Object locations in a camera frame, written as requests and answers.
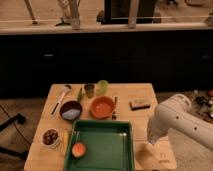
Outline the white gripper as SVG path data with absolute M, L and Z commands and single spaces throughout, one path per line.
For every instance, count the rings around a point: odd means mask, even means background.
M 168 127 L 155 115 L 151 116 L 147 124 L 147 140 L 154 145 L 157 141 L 168 134 Z

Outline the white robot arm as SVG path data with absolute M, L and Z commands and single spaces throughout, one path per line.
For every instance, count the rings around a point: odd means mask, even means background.
M 172 128 L 213 150 L 213 124 L 191 115 L 191 107 L 190 99 L 183 94 L 175 94 L 159 103 L 148 120 L 148 142 L 156 144 Z

